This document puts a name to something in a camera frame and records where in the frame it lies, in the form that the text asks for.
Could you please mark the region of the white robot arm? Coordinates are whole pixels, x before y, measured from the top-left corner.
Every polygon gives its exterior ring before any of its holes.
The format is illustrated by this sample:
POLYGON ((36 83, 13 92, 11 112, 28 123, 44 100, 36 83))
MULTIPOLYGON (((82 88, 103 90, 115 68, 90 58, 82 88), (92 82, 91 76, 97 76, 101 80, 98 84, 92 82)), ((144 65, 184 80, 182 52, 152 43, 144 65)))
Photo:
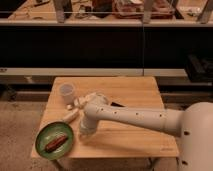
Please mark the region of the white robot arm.
POLYGON ((79 124, 79 131, 83 135, 94 134, 102 120, 164 132, 172 136, 181 135, 181 110, 111 106, 104 95, 95 95, 86 103, 83 112, 84 116, 79 124))

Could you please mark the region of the white robot base body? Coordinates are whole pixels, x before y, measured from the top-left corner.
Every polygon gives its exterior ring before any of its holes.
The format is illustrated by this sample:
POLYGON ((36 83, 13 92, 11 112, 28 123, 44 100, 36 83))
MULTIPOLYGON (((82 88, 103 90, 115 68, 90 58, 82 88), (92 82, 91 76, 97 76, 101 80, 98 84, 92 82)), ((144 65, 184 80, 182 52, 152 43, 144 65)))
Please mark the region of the white robot base body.
POLYGON ((178 171, 213 171, 213 103, 196 103, 184 111, 178 171))

